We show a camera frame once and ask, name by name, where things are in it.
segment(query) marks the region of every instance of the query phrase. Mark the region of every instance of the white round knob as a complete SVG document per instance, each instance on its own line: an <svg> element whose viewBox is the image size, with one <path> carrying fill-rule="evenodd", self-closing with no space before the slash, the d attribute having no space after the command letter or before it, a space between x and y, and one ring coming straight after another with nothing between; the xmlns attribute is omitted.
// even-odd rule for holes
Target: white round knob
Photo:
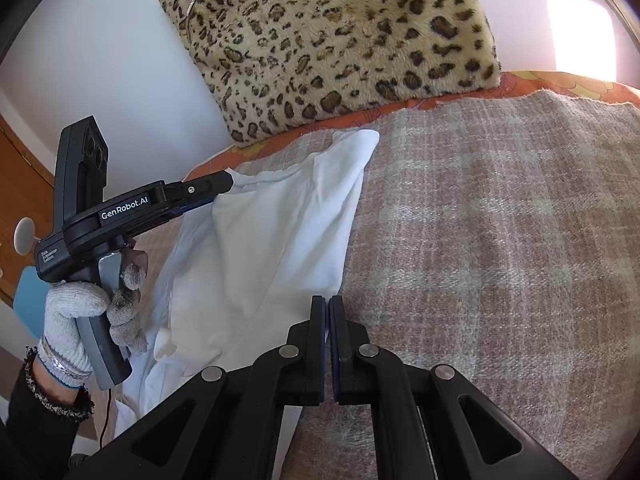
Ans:
<svg viewBox="0 0 640 480"><path fill-rule="evenodd" d="M20 256L27 255L33 247L34 240L37 240L35 233L36 226L31 218L25 216L25 218L20 220L14 231L15 252L20 254Z"/></svg>

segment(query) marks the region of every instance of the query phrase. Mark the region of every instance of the plaid blanket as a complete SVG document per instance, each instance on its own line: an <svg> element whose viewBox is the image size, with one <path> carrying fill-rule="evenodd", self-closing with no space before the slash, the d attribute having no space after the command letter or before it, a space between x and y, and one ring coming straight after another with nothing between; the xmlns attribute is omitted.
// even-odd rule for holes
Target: plaid blanket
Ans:
<svg viewBox="0 0 640 480"><path fill-rule="evenodd" d="M348 317L408 364L453 364L580 478L606 478L640 429L640 111L543 90L370 127ZM303 411L282 478L374 479L374 453L368 409L326 402Z"/></svg>

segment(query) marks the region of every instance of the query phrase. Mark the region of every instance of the leopard print pillow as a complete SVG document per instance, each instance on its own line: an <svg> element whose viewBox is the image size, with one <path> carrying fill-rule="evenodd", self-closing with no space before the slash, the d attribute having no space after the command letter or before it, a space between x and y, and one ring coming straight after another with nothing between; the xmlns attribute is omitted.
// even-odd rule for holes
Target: leopard print pillow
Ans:
<svg viewBox="0 0 640 480"><path fill-rule="evenodd" d="M159 1L239 146L500 79L478 0Z"/></svg>

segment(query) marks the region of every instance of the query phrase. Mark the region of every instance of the shirt sleeve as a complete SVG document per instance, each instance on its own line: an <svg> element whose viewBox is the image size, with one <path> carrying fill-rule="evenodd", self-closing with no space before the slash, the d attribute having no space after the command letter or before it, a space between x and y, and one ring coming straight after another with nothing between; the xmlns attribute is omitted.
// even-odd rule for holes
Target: shirt sleeve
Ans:
<svg viewBox="0 0 640 480"><path fill-rule="evenodd" d="M94 404L84 387L73 406L47 399L31 375L35 358L35 349L30 349L11 394L6 432L37 478L58 480L67 472L78 426Z"/></svg>

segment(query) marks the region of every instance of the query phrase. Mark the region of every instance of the sunlight patch on wall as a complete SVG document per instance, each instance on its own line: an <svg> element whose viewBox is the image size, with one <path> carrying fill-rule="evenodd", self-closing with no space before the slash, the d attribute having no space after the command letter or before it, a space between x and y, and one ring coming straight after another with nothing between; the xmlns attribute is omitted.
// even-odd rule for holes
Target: sunlight patch on wall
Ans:
<svg viewBox="0 0 640 480"><path fill-rule="evenodd" d="M556 70L616 80L616 40L607 10L591 0L547 0Z"/></svg>

